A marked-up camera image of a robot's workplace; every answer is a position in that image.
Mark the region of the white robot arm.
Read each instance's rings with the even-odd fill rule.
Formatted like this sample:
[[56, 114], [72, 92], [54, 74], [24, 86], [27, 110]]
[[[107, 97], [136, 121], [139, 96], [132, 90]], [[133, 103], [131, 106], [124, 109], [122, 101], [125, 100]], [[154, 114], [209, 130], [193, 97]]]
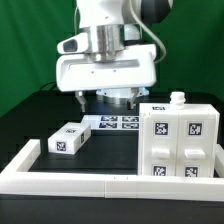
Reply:
[[156, 82], [155, 65], [163, 60], [156, 50], [166, 50], [156, 35], [152, 44], [143, 44], [140, 31], [163, 21], [173, 0], [76, 0], [76, 5], [81, 32], [57, 45], [57, 87], [73, 91], [82, 108], [83, 93], [90, 90], [133, 107]]

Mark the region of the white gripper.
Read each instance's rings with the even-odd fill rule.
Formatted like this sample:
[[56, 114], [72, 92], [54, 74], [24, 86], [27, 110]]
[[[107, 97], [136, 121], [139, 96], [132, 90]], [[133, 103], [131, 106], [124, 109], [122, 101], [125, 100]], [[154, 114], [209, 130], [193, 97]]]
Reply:
[[62, 92], [76, 91], [81, 111], [86, 111], [82, 91], [131, 88], [128, 108], [134, 109], [139, 88], [156, 82], [154, 44], [127, 46], [112, 62], [92, 62], [84, 54], [61, 56], [56, 64], [57, 86]]

